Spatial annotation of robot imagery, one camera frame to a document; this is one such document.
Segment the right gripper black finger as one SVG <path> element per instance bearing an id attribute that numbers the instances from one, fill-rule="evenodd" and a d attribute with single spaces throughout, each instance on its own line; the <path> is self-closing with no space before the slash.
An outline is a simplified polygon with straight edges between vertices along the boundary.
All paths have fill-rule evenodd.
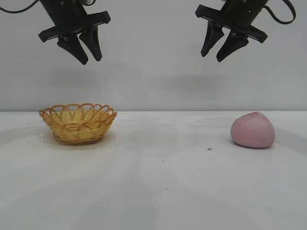
<path id="1" fill-rule="evenodd" d="M 206 37 L 201 49 L 202 57 L 205 57 L 223 36 L 223 26 L 214 21 L 208 21 Z"/>
<path id="2" fill-rule="evenodd" d="M 234 53 L 240 48 L 245 47 L 247 44 L 247 35 L 231 30 L 226 41 L 216 55 L 217 61 L 222 62 L 230 54 Z"/>

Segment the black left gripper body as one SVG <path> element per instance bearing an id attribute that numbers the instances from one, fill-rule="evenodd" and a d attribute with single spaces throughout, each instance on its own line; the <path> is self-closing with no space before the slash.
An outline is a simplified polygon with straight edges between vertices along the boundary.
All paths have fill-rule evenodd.
<path id="1" fill-rule="evenodd" d="M 54 23 L 53 27 L 38 35 L 42 42 L 79 34 L 92 27 L 108 24 L 111 20 L 107 11 L 88 14 L 79 0 L 42 0 L 41 4 Z"/>

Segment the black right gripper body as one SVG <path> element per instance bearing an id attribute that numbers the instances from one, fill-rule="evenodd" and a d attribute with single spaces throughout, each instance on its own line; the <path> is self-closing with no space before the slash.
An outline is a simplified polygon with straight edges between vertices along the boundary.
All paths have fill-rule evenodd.
<path id="1" fill-rule="evenodd" d="M 263 43 L 267 39 L 266 33 L 252 26 L 252 23 L 266 3 L 266 0 L 227 0 L 220 10 L 199 5 L 195 14 L 198 18 L 214 21 L 223 28 Z"/>

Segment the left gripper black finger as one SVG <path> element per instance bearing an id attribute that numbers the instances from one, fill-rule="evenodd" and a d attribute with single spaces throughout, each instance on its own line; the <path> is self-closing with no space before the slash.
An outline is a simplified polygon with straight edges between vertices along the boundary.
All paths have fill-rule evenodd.
<path id="1" fill-rule="evenodd" d="M 96 61 L 100 61 L 102 59 L 97 25 L 85 28 L 81 32 L 79 39 L 87 46 Z"/>
<path id="2" fill-rule="evenodd" d="M 57 45 L 73 55 L 83 65 L 88 62 L 88 56 L 82 48 L 76 34 L 69 34 L 66 37 L 59 37 Z"/>

